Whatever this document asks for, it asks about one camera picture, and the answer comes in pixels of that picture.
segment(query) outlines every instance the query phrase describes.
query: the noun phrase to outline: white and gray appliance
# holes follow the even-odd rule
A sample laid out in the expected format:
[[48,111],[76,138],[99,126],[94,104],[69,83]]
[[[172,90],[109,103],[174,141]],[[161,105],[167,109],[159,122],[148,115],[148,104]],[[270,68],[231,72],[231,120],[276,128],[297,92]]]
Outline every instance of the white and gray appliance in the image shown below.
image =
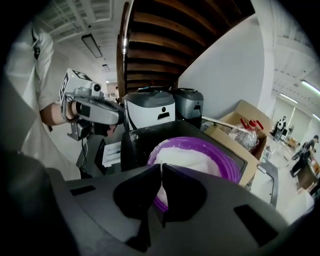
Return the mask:
[[178,119],[201,119],[204,96],[197,90],[177,88],[170,91],[174,97]]
[[131,92],[123,100],[126,125],[130,131],[176,119],[175,99],[166,91]]

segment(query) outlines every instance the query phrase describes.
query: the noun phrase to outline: purple bowl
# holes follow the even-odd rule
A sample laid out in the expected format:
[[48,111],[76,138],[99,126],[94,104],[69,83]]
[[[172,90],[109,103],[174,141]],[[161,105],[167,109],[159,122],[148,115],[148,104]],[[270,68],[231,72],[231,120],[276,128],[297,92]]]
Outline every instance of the purple bowl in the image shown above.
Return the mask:
[[[175,137],[167,139],[154,148],[147,164],[152,165],[159,151],[164,148],[179,148],[201,152],[216,162],[222,178],[234,183],[240,181],[240,169],[237,164],[220,149],[205,140],[195,137]],[[162,212],[168,211],[168,207],[162,203],[158,197],[154,199],[154,203]]]

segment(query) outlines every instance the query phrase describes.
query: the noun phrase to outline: ceiling light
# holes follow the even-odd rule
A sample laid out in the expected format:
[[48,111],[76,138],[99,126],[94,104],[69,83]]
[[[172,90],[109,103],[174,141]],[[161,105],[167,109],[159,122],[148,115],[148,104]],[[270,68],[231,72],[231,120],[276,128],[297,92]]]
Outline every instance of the ceiling light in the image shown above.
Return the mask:
[[110,68],[107,64],[103,64],[102,67],[104,68],[105,71],[109,72]]
[[316,119],[318,119],[320,121],[320,117],[318,117],[317,115],[315,114],[312,114]]
[[290,97],[288,97],[288,96],[286,96],[286,95],[284,95],[284,94],[282,94],[282,93],[280,93],[280,95],[283,96],[283,97],[285,97],[286,99],[294,102],[294,103],[298,103],[298,101],[296,101],[296,100],[294,100],[294,99],[292,99],[292,98],[290,98]]
[[316,87],[308,83],[307,81],[303,80],[301,81],[301,84],[311,89],[314,93],[318,94],[320,96],[320,90],[318,90]]
[[102,57],[102,53],[101,53],[99,47],[97,46],[97,43],[96,43],[96,41],[94,40],[92,34],[83,35],[83,36],[81,37],[81,40],[84,42],[84,44],[86,45],[86,47],[88,47],[88,49],[90,50],[90,52],[92,52],[92,54],[94,55],[94,57],[96,57],[96,58]]

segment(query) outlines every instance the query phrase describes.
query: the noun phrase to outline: white powder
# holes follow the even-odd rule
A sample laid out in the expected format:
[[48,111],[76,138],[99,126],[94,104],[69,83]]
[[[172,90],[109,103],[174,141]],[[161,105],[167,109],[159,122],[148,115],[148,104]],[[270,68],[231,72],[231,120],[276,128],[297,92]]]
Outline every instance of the white powder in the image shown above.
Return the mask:
[[[178,147],[162,148],[156,155],[154,164],[171,164],[181,167],[193,169],[202,173],[211,174],[221,177],[219,167],[215,161],[204,153],[195,151],[193,149],[181,149]],[[166,206],[168,206],[167,194],[161,186],[158,198]]]

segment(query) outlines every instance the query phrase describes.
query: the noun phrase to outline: black cable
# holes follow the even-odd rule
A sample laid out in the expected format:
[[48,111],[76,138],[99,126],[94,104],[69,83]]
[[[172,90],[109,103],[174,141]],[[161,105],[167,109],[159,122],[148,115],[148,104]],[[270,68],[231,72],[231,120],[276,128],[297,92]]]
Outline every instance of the black cable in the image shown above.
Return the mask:
[[85,169],[85,165],[87,164],[87,157],[86,157],[86,151],[85,151],[85,147],[84,147],[84,139],[81,140],[81,146],[82,146],[82,153],[84,156],[84,160],[82,161],[81,169],[83,172],[87,173],[86,169]]

